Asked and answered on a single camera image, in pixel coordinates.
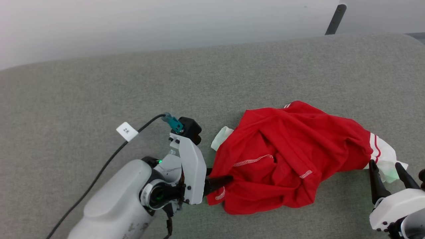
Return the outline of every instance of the white stripe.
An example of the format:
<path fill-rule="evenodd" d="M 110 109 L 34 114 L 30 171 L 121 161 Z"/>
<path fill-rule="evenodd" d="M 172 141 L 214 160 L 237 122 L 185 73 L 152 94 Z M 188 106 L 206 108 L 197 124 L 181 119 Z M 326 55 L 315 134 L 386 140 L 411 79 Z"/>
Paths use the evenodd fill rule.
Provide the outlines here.
<path fill-rule="evenodd" d="M 371 137 L 369 139 L 369 143 L 370 143 L 370 147 L 373 150 L 373 152 L 371 153 L 371 160 L 375 160 L 376 161 L 376 157 L 379 154 L 378 149 L 376 148 L 375 145 L 375 135 L 371 133 Z"/>
<path fill-rule="evenodd" d="M 260 159 L 262 159 L 264 157 L 273 158 L 273 156 L 271 154 L 266 154 L 266 155 L 261 156 L 261 157 L 256 158 L 256 159 L 249 159 L 249 160 L 245 160 L 245 161 L 242 161 L 242 162 L 237 162 L 233 166 L 234 167 L 239 167 L 239 166 L 243 166 L 245 164 L 250 164 L 250 163 L 253 163 L 253 162 L 257 162 L 257 161 L 259 161 Z"/>
<path fill-rule="evenodd" d="M 303 174 L 303 175 L 301 175 L 300 176 L 300 178 L 305 178 L 305 177 L 307 177 L 308 175 L 310 175 L 310 174 L 312 174 L 313 172 L 311 171 L 311 170 L 308 170 L 305 174 Z"/>
<path fill-rule="evenodd" d="M 216 196 L 215 199 L 220 200 L 224 197 L 225 194 L 226 194 L 226 189 L 223 187 L 223 192 L 220 195 Z"/>

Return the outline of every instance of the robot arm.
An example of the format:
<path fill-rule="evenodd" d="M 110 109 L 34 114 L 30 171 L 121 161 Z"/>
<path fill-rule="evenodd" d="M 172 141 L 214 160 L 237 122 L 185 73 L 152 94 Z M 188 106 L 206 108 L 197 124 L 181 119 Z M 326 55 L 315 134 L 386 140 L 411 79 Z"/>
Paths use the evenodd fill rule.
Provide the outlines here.
<path fill-rule="evenodd" d="M 372 202 L 375 205 L 369 216 L 372 229 L 389 233 L 392 239 L 425 238 L 425 184 L 422 188 L 396 163 L 397 173 L 406 189 L 391 194 L 379 177 L 375 161 L 369 163 Z M 424 170 L 419 174 L 424 181 Z"/>
<path fill-rule="evenodd" d="M 168 238 L 171 217 L 183 203 L 199 204 L 205 195 L 232 181 L 231 176 L 207 177 L 196 146 L 201 127 L 193 119 L 177 121 L 167 115 L 163 120 L 173 128 L 170 146 L 180 156 L 171 150 L 162 160 L 145 157 L 127 163 L 88 201 L 68 239 L 138 239 L 160 209 L 168 216 Z"/>

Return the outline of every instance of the gray fabric surface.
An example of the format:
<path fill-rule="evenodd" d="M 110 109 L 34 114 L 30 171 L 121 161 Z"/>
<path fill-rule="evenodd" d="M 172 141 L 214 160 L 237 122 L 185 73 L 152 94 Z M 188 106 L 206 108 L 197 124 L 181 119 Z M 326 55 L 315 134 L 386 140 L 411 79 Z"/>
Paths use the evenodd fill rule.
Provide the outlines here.
<path fill-rule="evenodd" d="M 221 127 L 245 109 L 302 100 L 355 119 L 409 163 L 425 168 L 425 47 L 402 34 L 340 34 L 288 42 L 124 54 L 40 63 L 0 72 L 1 238 L 44 238 L 124 141 L 115 128 L 140 127 L 169 111 L 202 126 L 207 166 Z M 89 194 L 119 168 L 169 151 L 155 122 L 115 158 Z M 400 181 L 388 188 L 403 188 Z M 83 203 L 54 238 L 65 238 Z M 386 238 L 370 228 L 367 171 L 337 173 L 314 204 L 248 216 L 221 205 L 184 206 L 172 238 Z M 166 235 L 158 213 L 145 238 Z"/>

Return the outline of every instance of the white stitching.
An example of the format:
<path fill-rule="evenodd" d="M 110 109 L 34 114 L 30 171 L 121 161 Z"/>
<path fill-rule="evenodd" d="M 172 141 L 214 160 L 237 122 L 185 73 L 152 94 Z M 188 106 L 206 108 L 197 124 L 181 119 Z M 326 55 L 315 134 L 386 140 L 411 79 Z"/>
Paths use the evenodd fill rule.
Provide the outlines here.
<path fill-rule="evenodd" d="M 311 171 L 311 170 L 308 170 L 305 174 L 303 174 L 303 175 L 301 175 L 300 176 L 300 178 L 305 178 L 305 177 L 307 177 L 308 175 L 310 175 L 310 174 L 312 174 L 313 172 Z"/>
<path fill-rule="evenodd" d="M 223 192 L 220 195 L 216 196 L 215 199 L 216 200 L 222 199 L 224 197 L 225 193 L 226 193 L 226 189 L 223 187 Z"/>
<path fill-rule="evenodd" d="M 237 162 L 237 163 L 235 163 L 233 166 L 234 166 L 234 167 L 239 167 L 239 166 L 243 166 L 243 165 L 245 165 L 245 164 L 250 164 L 250 163 L 253 163 L 253 162 L 259 161 L 260 159 L 262 159 L 262 158 L 264 158 L 264 157 L 273 158 L 273 156 L 272 156 L 271 154 L 266 154 L 266 155 L 261 156 L 261 157 L 259 157 L 259 158 L 257 158 L 257 159 L 249 159 L 249 160 L 245 160 L 245 161 L 242 161 L 242 162 Z"/>

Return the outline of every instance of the red cloth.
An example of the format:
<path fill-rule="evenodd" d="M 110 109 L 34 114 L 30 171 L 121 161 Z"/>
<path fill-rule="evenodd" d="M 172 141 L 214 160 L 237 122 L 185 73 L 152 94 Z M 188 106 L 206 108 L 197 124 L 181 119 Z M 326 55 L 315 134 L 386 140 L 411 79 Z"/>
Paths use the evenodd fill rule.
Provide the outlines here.
<path fill-rule="evenodd" d="M 303 207 L 314 202 L 320 182 L 370 161 L 371 133 L 354 120 L 301 101 L 285 107 L 245 112 L 210 175 L 234 180 L 208 195 L 209 205 L 224 201 L 229 214 Z"/>

